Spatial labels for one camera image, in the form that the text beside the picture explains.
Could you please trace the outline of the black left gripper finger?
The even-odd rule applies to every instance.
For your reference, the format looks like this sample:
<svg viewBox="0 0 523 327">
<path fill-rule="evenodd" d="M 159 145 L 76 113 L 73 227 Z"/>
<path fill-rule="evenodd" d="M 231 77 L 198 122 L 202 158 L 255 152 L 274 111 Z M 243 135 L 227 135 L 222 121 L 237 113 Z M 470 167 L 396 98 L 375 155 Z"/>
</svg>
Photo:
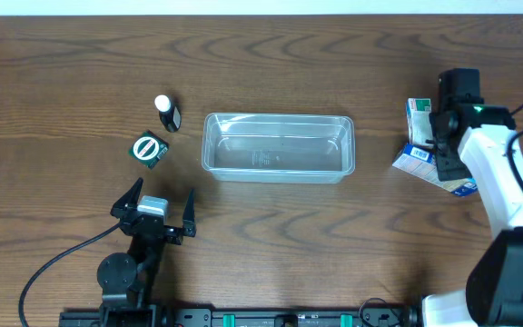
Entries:
<svg viewBox="0 0 523 327">
<path fill-rule="evenodd" d="M 196 222 L 194 212 L 194 190 L 191 189 L 183 211 L 183 235 L 194 237 L 196 235 Z"/>
<path fill-rule="evenodd" d="M 142 187 L 143 178 L 139 177 L 133 186 L 113 204 L 110 215 L 115 218 L 125 218 L 130 211 L 135 211 Z"/>
</svg>

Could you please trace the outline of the white green medicine box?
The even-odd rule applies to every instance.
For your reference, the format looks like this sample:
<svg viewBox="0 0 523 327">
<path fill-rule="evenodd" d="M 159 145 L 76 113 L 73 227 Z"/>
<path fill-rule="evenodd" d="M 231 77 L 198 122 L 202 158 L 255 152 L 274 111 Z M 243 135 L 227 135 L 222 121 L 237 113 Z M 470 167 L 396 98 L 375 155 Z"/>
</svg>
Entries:
<svg viewBox="0 0 523 327">
<path fill-rule="evenodd" d="M 429 98 L 409 98 L 405 105 L 409 130 L 409 141 L 412 145 L 431 149 L 433 135 L 429 122 L 432 113 Z"/>
</svg>

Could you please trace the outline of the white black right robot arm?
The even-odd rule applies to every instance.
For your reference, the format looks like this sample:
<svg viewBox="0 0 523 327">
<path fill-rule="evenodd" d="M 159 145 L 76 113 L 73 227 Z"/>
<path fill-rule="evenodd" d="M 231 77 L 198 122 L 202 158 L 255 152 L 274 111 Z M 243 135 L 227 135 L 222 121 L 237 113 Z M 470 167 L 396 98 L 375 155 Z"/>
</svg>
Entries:
<svg viewBox="0 0 523 327">
<path fill-rule="evenodd" d="M 439 75 L 429 116 L 441 181 L 472 178 L 493 240 L 464 289 L 425 297 L 420 326 L 523 326 L 523 153 L 513 112 L 486 104 L 479 70 Z"/>
</svg>

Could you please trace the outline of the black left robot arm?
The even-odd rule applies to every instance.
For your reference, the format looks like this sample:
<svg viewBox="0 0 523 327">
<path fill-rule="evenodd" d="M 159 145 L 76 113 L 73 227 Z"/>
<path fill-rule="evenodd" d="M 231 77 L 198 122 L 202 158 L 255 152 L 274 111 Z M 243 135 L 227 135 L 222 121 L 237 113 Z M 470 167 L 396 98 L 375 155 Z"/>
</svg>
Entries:
<svg viewBox="0 0 523 327">
<path fill-rule="evenodd" d="M 168 202 L 163 198 L 141 196 L 143 179 L 112 206 L 111 216 L 118 229 L 132 238 L 125 253 L 108 255 L 99 264 L 97 281 L 103 290 L 99 325 L 101 327 L 157 327 L 166 324 L 158 304 L 151 304 L 151 292 L 167 244 L 180 245 L 197 232 L 194 191 L 190 191 L 180 227 L 166 223 Z"/>
</svg>

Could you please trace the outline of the blue white medicine box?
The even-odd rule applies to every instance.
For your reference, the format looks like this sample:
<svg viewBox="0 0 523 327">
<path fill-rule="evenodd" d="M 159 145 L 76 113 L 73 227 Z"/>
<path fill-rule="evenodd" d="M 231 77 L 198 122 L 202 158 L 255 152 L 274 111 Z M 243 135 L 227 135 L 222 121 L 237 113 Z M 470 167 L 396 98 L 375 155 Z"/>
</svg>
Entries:
<svg viewBox="0 0 523 327">
<path fill-rule="evenodd" d="M 478 191 L 473 178 L 442 182 L 439 179 L 434 155 L 430 151 L 412 144 L 406 144 L 402 148 L 392 166 L 458 197 L 465 197 Z"/>
</svg>

